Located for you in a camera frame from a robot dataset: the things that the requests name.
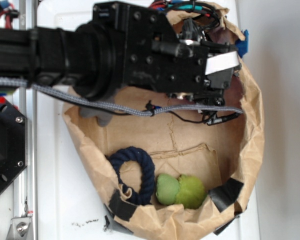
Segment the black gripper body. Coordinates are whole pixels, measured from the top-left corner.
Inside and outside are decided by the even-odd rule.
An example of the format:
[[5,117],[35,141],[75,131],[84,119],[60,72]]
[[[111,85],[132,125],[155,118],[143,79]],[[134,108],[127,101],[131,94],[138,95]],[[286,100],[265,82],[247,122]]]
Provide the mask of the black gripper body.
[[200,26],[187,17],[177,33],[168,14],[179,13],[179,4],[164,11],[120,1],[95,4],[91,23],[98,40],[100,97],[134,86],[203,105],[225,103],[224,92],[241,67],[238,49],[206,37],[220,23],[211,5],[188,6],[208,23]]

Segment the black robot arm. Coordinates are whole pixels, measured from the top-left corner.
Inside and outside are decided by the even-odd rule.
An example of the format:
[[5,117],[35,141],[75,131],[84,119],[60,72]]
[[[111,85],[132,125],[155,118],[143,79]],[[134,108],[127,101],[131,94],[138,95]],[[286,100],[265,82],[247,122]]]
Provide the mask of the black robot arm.
[[97,3],[92,20],[75,31],[0,28],[0,77],[69,85],[93,101],[134,86],[222,105],[241,64],[235,45],[205,37],[220,25],[213,6],[193,0],[162,11]]

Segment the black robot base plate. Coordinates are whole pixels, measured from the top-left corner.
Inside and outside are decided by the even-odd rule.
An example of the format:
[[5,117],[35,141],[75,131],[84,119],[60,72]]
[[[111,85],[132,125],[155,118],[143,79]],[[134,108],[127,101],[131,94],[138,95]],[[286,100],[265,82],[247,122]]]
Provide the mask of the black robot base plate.
[[0,195],[26,168],[27,118],[0,97]]

